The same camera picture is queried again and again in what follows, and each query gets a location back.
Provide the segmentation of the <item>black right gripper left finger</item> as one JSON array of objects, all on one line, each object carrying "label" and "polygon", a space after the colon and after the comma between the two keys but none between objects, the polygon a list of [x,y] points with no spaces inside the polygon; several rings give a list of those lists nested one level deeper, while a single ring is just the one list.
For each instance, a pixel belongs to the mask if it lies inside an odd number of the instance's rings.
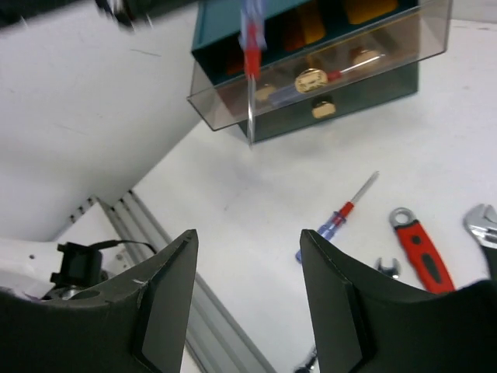
[{"label": "black right gripper left finger", "polygon": [[3,372],[177,372],[196,276],[198,235],[69,299],[1,290]]}]

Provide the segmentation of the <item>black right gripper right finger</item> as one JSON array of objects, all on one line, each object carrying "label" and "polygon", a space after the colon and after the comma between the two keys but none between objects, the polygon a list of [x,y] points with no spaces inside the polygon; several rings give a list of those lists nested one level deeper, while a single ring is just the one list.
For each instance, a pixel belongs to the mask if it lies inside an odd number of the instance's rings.
[{"label": "black right gripper right finger", "polygon": [[494,372],[496,283],[442,295],[391,279],[305,229],[302,268],[323,372]]}]

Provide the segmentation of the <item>small blue red screwdriver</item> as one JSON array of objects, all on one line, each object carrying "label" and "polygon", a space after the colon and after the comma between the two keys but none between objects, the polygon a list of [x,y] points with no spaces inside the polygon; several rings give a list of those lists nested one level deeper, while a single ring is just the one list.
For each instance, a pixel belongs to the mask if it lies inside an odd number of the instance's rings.
[{"label": "small blue red screwdriver", "polygon": [[376,65],[384,57],[385,54],[379,51],[365,50],[353,59],[349,67],[341,70],[324,71],[320,68],[309,68],[300,73],[292,85],[287,85],[270,93],[269,103],[272,106],[281,106],[284,103],[297,102],[305,94],[337,82],[350,73],[366,70]]}]

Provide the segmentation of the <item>long blue red screwdriver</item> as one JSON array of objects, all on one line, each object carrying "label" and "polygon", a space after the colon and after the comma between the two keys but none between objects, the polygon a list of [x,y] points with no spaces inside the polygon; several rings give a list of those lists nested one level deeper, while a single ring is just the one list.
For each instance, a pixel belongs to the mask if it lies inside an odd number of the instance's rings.
[{"label": "long blue red screwdriver", "polygon": [[244,72],[247,80],[248,119],[247,139],[255,142],[255,88],[260,76],[265,40],[265,2],[241,1],[241,27],[238,38],[244,54]]}]

